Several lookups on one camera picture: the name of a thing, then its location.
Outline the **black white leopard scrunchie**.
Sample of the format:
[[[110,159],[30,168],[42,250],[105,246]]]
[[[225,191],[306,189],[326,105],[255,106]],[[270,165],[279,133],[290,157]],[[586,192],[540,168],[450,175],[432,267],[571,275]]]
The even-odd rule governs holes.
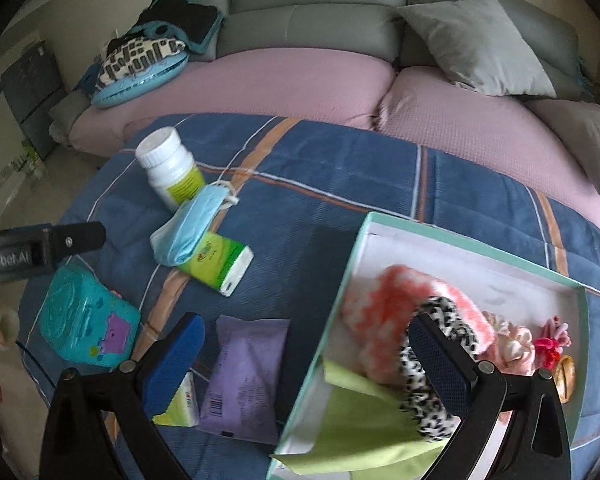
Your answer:
[[[437,324],[444,336],[458,342],[475,359],[478,356],[476,333],[460,317],[460,311],[452,300],[430,297],[416,309],[414,315],[426,313]],[[452,436],[458,420],[443,407],[426,377],[424,368],[411,347],[408,332],[400,344],[399,372],[404,377],[404,401],[401,410],[417,422],[418,433],[428,442],[437,442]]]

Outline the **pink floral scrunchie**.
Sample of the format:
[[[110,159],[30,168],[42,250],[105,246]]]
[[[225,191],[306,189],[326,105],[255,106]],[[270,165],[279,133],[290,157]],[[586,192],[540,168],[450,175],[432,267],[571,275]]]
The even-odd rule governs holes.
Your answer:
[[[535,370],[535,348],[530,330],[500,314],[483,311],[483,315],[495,336],[480,359],[492,362],[502,373],[531,376]]]

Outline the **blue face mask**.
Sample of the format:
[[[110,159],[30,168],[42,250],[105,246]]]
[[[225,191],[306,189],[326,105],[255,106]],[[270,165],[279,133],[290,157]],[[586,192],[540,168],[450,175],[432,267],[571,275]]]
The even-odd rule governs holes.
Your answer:
[[[238,202],[237,192],[230,182],[219,180],[206,184],[149,237],[156,263],[170,268],[186,263],[215,216]]]

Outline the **green tissue pack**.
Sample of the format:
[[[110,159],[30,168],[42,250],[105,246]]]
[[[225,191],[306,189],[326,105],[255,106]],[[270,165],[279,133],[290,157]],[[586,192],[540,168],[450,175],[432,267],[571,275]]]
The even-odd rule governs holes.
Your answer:
[[[158,426],[194,428],[199,424],[199,408],[194,374],[188,372],[176,390],[168,408],[152,421]]]
[[[229,297],[253,260],[251,248],[237,240],[207,232],[178,270]]]

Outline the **green microfiber cloth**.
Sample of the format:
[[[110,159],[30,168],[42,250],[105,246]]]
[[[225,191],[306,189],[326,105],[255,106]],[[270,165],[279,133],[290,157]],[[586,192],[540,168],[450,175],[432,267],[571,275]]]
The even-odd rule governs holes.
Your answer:
[[[306,451],[272,459],[298,476],[347,474],[351,479],[417,479],[448,440],[429,441],[412,416],[400,411],[398,393],[328,359],[318,373],[330,390]]]

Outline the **pink white fuzzy sock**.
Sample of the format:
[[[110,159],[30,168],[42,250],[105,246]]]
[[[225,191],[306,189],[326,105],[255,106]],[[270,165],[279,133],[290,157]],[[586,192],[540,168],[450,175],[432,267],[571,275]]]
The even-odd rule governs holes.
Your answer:
[[[340,307],[343,323],[361,346],[358,360],[367,378],[381,385],[400,384],[401,341],[416,309],[431,297],[454,302],[462,321],[477,336],[479,354],[490,347],[494,330],[464,292],[440,278],[394,264],[366,284],[350,286]]]

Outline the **teal toy case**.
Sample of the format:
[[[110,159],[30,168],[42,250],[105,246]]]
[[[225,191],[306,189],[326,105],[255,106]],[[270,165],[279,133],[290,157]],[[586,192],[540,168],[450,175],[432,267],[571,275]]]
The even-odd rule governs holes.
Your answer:
[[[82,266],[54,274],[38,317],[45,341],[68,362],[114,368],[131,356],[140,312]]]

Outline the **purple wipes packet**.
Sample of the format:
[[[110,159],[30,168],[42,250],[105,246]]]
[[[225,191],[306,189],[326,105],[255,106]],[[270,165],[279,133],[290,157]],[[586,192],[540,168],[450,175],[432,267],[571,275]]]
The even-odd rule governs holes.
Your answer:
[[[199,430],[254,443],[278,442],[274,405],[289,326],[283,318],[218,318],[220,352],[201,405]]]

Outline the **gold hair clip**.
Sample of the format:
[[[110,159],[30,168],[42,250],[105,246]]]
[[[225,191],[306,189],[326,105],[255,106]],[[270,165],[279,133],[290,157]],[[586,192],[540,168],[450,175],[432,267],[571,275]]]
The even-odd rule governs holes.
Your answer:
[[[577,370],[572,356],[562,356],[555,365],[552,375],[560,403],[568,403],[576,390]]]

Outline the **white tray teal rim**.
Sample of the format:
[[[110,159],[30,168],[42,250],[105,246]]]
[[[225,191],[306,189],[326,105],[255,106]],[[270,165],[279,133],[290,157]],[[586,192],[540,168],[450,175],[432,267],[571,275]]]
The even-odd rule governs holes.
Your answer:
[[[371,212],[358,231],[332,312],[276,448],[278,454],[305,453],[320,432],[332,387],[321,359],[358,372],[358,345],[340,320],[350,294],[366,292],[387,266],[405,264],[441,278],[464,292],[480,309],[510,322],[537,328],[554,315],[566,322],[568,353],[585,380],[588,366],[588,300],[581,284],[478,240],[412,220]]]

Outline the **white pill bottle green label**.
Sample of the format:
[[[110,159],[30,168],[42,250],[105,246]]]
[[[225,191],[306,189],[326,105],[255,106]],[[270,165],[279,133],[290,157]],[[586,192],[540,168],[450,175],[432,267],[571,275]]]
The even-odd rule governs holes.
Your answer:
[[[159,128],[148,134],[137,145],[135,158],[170,211],[192,200],[206,185],[193,154],[174,127]]]

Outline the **blue plaid blanket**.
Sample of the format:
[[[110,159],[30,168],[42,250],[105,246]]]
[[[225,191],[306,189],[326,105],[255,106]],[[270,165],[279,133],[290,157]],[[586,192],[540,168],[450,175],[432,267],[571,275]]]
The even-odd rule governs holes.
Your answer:
[[[71,256],[140,312],[129,359],[114,368],[68,362],[38,327],[54,274],[34,278],[19,312],[24,365],[50,406],[43,479],[351,479],[298,476],[272,459],[352,247],[371,212],[436,226],[523,258],[581,284],[588,300],[585,380],[561,404],[552,371],[571,356],[569,326],[554,315],[528,328],[531,376],[473,359],[478,382],[466,417],[419,478],[582,479],[600,460],[600,227],[514,178],[434,148],[324,122],[238,114],[166,116],[140,133],[178,130],[204,182],[234,186],[239,202],[208,232],[249,246],[253,260],[229,297],[156,263],[149,237],[175,212],[122,148],[86,186],[61,224],[102,222],[99,250]],[[158,426],[142,405],[140,360],[187,312],[204,320],[194,365],[200,409],[220,352],[216,321],[290,322],[279,371],[278,442],[261,444]]]

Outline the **dark grey cabinet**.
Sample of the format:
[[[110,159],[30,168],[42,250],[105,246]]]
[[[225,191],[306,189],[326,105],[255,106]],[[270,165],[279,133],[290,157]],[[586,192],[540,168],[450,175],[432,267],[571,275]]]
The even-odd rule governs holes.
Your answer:
[[[45,41],[32,44],[2,73],[1,86],[24,137],[46,159],[57,145],[50,110],[67,95],[52,49]]]

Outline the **blue patterned round cushion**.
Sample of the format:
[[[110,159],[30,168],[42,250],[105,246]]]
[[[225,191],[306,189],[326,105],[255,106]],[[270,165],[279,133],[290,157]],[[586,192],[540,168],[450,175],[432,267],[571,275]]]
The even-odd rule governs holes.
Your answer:
[[[102,62],[92,105],[108,108],[129,102],[174,79],[188,63],[183,41],[134,38]]]

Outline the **dark teal folded clothes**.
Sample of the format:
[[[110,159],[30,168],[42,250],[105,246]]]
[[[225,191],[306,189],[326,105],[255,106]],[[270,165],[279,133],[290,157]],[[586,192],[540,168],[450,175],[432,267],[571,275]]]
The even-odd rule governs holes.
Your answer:
[[[216,6],[206,6],[195,0],[151,0],[124,35],[108,42],[106,54],[132,39],[175,39],[185,44],[191,56],[212,61],[223,18]]]

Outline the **grey throw pillow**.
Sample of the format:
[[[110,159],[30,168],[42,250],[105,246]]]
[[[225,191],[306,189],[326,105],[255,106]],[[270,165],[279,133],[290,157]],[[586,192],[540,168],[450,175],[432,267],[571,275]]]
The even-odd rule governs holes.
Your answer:
[[[558,136],[600,194],[600,105],[546,99],[526,107]]]
[[[411,4],[401,15],[453,84],[484,96],[556,96],[498,0]]]

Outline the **pink sofa seat cover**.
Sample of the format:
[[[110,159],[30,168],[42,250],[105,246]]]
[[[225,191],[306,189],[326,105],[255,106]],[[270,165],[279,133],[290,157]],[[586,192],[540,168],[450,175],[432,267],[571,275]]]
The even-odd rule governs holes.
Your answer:
[[[376,131],[506,174],[600,227],[600,194],[521,100],[458,88],[437,68],[396,72],[351,52],[263,49],[190,63],[130,102],[89,107],[69,140],[81,152],[111,157],[158,117],[194,113],[298,117]]]

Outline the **grey leather sofa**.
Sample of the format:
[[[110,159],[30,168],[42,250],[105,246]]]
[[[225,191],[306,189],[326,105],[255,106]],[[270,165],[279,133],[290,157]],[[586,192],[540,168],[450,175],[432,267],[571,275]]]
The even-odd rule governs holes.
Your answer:
[[[400,18],[402,6],[455,0],[195,0],[224,15],[215,59],[268,48],[350,51],[405,66],[429,61],[425,44]],[[576,21],[581,0],[498,0],[562,99],[583,99]],[[126,32],[151,0],[53,0],[48,33],[62,72],[76,80],[98,46]],[[192,63],[209,63],[196,56]]]

